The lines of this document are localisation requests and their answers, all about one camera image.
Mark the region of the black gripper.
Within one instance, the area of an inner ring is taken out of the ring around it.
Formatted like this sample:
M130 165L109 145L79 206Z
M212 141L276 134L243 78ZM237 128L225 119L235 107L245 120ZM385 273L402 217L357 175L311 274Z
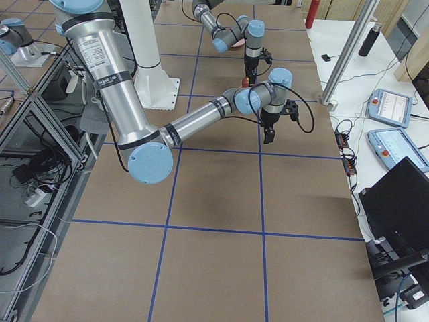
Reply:
M254 85L257 80L257 67L259 61L264 60L268 65L272 65L272 55L264 47L261 48L245 48L244 67L245 76L250 79L250 84Z
M264 127L264 144L270 144L274 141L275 130L273 126L282 116L289 116L293 122L298 123L298 104L287 99L282 105L266 105L261 108L260 119L262 127Z

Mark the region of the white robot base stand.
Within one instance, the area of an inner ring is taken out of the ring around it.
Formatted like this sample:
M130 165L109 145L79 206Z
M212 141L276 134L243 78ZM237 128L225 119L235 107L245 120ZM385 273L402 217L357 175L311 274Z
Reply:
M170 78L160 65L139 67L134 86L145 109L174 110L180 88L180 79Z

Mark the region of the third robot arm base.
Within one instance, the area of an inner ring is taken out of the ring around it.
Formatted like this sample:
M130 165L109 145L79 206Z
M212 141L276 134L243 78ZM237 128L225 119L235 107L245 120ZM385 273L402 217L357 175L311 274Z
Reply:
M41 68L55 46L37 45L18 18L1 21L1 49L18 67Z

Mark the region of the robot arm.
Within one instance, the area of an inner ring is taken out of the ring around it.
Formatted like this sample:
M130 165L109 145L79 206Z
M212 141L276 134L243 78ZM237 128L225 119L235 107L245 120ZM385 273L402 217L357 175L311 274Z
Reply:
M106 1L53 1L57 30L70 38L80 52L94 88L119 132L118 148L130 175L143 184L165 180L173 167L171 149L215 122L238 111L258 116L264 141L271 143L274 124L283 115L298 120L298 107L287 98L292 74L273 69L266 81L252 87L228 89L201 108L156 127L145 108L175 105L179 81L162 69L147 1L120 3L137 64L130 73L114 37L115 20Z
M268 65L272 65L272 55L263 46L265 24L261 20L242 15L233 20L232 27L227 28L212 14L212 9L220 3L220 1L193 1L193 16L210 33L217 52L226 52L241 40L245 42L243 85L253 86L258 77L259 61L264 60Z

